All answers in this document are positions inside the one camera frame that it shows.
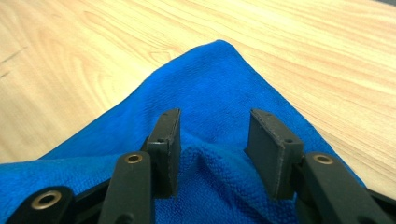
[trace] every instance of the blue towel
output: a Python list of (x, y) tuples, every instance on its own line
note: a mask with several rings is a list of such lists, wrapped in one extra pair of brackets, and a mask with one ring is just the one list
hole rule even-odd
[(162, 112), (181, 109), (179, 189), (156, 200), (157, 223), (295, 223), (293, 201), (271, 201), (244, 149), (250, 109), (278, 116), (304, 151), (335, 155), (318, 132), (233, 46), (197, 47), (149, 76), (128, 98), (37, 161), (0, 165), (0, 223), (30, 194), (75, 194), (111, 177), (117, 157), (139, 150)]

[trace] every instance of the black bracket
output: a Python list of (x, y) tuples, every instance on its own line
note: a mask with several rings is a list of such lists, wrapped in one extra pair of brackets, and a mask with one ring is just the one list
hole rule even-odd
[(301, 223), (396, 223), (395, 201), (362, 188), (337, 158), (303, 148), (277, 117), (251, 111), (246, 153), (273, 200), (297, 193)]
[(154, 198), (177, 195), (180, 110), (163, 113), (140, 151), (122, 155), (110, 180), (73, 195), (49, 187), (29, 196), (7, 223), (154, 223)]

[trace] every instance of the wooden table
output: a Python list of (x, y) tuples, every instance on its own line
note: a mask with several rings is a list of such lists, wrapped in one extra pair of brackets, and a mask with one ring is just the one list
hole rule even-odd
[(396, 7), (0, 0), (0, 162), (34, 160), (187, 50), (224, 39), (396, 199)]

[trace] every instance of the blue microfiber cloth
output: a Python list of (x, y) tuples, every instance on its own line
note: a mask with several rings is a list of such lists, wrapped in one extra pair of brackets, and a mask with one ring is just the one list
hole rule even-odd
[(335, 155), (317, 131), (250, 67), (216, 41), (164, 65), (128, 98), (37, 161), (0, 165), (0, 223), (30, 194), (75, 194), (111, 177), (117, 157), (139, 150), (162, 112), (181, 109), (179, 189), (156, 200), (157, 223), (295, 223), (293, 201), (271, 201), (244, 149), (250, 109), (278, 116), (305, 152)]

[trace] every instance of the table surface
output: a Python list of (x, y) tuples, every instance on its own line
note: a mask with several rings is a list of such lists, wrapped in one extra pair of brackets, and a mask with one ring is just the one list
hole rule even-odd
[(224, 39), (396, 199), (396, 7), (375, 1), (0, 0), (0, 162), (34, 160), (155, 69)]

